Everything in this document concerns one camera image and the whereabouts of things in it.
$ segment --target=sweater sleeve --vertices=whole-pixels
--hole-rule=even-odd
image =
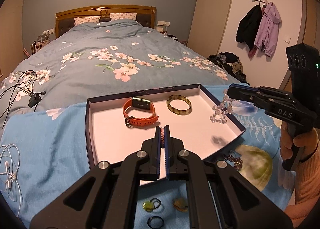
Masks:
[[[295,180],[295,202],[284,211],[292,220],[294,228],[307,217],[320,195],[320,147],[306,162],[298,165]]]

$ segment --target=orange watch strap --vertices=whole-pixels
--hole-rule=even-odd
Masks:
[[[138,119],[138,118],[134,118],[134,117],[129,117],[125,111],[130,106],[132,106],[132,99],[129,99],[124,104],[124,106],[123,106],[123,116],[124,116],[125,120],[128,123],[130,123],[131,125],[144,127],[144,126],[152,125],[152,124],[156,123],[156,121],[159,118],[159,116],[156,115],[155,107],[154,107],[152,102],[150,104],[150,110],[152,111],[152,116],[150,116],[149,118],[146,118],[146,119],[145,118]]]

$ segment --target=watch face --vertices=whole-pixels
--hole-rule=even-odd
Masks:
[[[149,100],[137,98],[137,97],[132,98],[132,107],[134,108],[150,110],[150,106],[151,106],[151,101]]]

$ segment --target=camera lens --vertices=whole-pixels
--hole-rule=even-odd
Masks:
[[[291,56],[288,56],[288,62],[289,62],[289,66],[292,65],[292,57]]]
[[[293,64],[296,68],[299,68],[299,58],[297,55],[293,56]]]
[[[306,68],[307,62],[306,62],[306,58],[304,57],[304,55],[300,56],[300,62],[301,62],[302,68]]]

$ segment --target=smartwatch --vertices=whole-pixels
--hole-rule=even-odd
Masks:
[[[126,113],[126,110],[129,107],[133,107],[136,109],[141,109],[141,110],[149,110],[151,111],[152,115],[149,118],[135,118],[133,116],[128,116]],[[159,116],[157,116],[155,107],[153,103],[149,100],[142,99],[142,98],[137,98],[133,97],[129,99],[123,106],[123,116],[125,119],[125,125],[127,126],[139,126],[139,127],[144,127],[147,125],[152,125],[155,124],[156,121],[158,120]]]

